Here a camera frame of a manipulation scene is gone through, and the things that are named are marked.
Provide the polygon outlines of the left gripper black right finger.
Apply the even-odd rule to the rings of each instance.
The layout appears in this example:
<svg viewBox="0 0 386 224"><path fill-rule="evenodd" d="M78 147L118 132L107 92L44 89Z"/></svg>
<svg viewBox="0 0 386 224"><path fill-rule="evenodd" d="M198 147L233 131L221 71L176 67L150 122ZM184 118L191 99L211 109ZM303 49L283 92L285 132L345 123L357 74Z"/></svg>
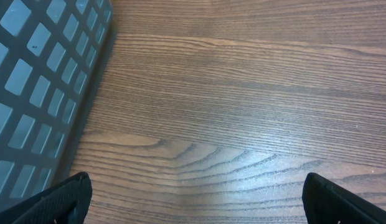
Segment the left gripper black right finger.
<svg viewBox="0 0 386 224"><path fill-rule="evenodd" d="M314 172L306 176L302 201L309 224L386 224L385 210Z"/></svg>

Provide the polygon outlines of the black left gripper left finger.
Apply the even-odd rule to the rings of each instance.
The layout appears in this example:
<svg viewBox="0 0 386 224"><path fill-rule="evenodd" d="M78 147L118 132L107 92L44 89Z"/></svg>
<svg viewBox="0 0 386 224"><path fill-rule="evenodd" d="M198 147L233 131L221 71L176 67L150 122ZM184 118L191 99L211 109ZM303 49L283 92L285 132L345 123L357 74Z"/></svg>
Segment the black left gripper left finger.
<svg viewBox="0 0 386 224"><path fill-rule="evenodd" d="M0 213L0 223L82 224L92 199L92 183L86 172L63 182Z"/></svg>

